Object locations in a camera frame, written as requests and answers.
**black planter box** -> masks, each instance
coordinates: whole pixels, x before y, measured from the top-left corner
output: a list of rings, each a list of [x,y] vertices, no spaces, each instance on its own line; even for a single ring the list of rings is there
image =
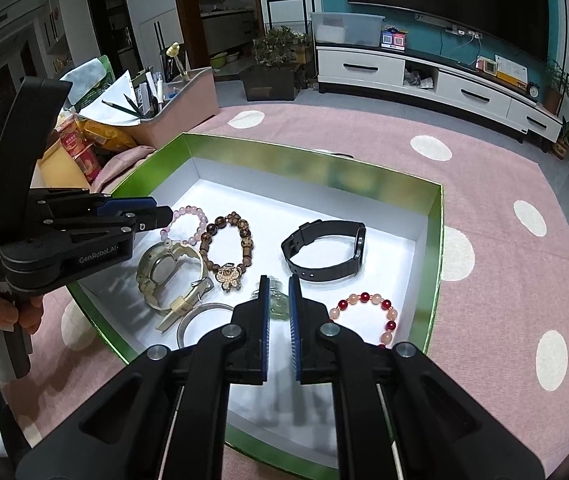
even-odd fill
[[[247,101],[293,101],[299,91],[299,65],[253,65],[240,72]]]

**pink beaded bracelet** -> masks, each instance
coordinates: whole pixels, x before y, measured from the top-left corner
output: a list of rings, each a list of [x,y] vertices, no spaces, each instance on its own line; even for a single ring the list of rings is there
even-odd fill
[[[198,229],[194,233],[194,235],[190,237],[188,240],[182,240],[182,243],[184,245],[187,244],[196,245],[196,243],[200,241],[200,237],[202,236],[203,232],[206,231],[206,225],[209,219],[206,218],[206,215],[204,214],[202,209],[193,205],[188,205],[186,207],[181,207],[177,211],[173,211],[173,220],[171,220],[171,223],[166,228],[160,231],[160,239],[163,242],[168,240],[168,234],[171,231],[171,226],[174,224],[174,222],[178,220],[178,218],[184,215],[196,215],[197,218],[200,219],[200,225],[198,226]]]
[[[352,304],[356,304],[358,301],[362,303],[367,303],[369,300],[374,305],[379,304],[382,310],[387,311],[387,323],[384,326],[384,332],[379,337],[380,345],[379,346],[386,346],[391,344],[391,340],[393,339],[393,331],[397,328],[397,323],[395,320],[397,319],[397,310],[393,308],[391,305],[391,300],[385,300],[379,294],[370,295],[368,292],[363,292],[362,294],[350,294],[346,300],[340,300],[337,302],[337,307],[332,308],[329,310],[328,317],[330,317],[331,321],[336,320],[340,317],[340,312],[346,310],[346,308]]]

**teal wall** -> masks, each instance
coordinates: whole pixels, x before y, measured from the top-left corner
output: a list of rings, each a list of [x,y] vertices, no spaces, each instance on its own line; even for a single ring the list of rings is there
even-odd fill
[[[386,25],[408,30],[407,47],[429,54],[450,57],[462,63],[473,63],[476,56],[485,56],[494,59],[495,55],[506,57],[514,62],[527,67],[529,81],[535,82],[540,87],[541,77],[545,64],[535,59],[523,50],[512,46],[493,36],[485,34],[482,38],[482,48],[477,53],[478,42],[465,45],[468,37],[454,36],[444,32],[442,27],[418,22],[415,14],[406,10],[389,9],[386,7],[350,5],[346,0],[322,0],[322,10],[325,12],[357,12],[359,14],[378,14],[386,18]],[[526,12],[523,2],[522,12]],[[549,57],[553,57],[557,51],[558,42],[558,2],[549,0]]]

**black watch strap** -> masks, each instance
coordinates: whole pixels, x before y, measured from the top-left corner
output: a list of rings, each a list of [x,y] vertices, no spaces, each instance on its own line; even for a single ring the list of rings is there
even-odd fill
[[[349,222],[346,220],[315,220],[307,222],[282,242],[282,254],[289,269],[297,274],[301,280],[308,282],[331,282],[355,274],[362,267],[364,256],[364,235],[366,226],[362,222]],[[306,245],[312,244],[323,236],[342,235],[355,238],[353,257],[346,262],[323,269],[308,269],[294,264],[291,258],[299,253]]]

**black drawer handle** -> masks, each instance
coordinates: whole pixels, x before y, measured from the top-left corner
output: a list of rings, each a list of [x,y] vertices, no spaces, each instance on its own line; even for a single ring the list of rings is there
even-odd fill
[[[360,70],[370,70],[371,72],[378,72],[378,67],[376,66],[364,66],[364,65],[352,65],[350,63],[342,63],[344,68],[359,68]]]
[[[481,101],[484,101],[485,103],[488,103],[491,100],[488,97],[484,97],[483,95],[477,95],[477,94],[474,94],[473,92],[469,92],[468,90],[465,90],[464,88],[462,90],[460,90],[460,92],[462,92],[464,95],[468,95],[469,97],[474,97],[475,99],[480,99]]]
[[[532,122],[533,124],[539,126],[540,128],[542,128],[543,130],[547,129],[547,126],[545,124],[539,123],[538,121],[536,121],[535,119],[530,118],[529,116],[526,116],[526,118],[529,120],[529,122]]]

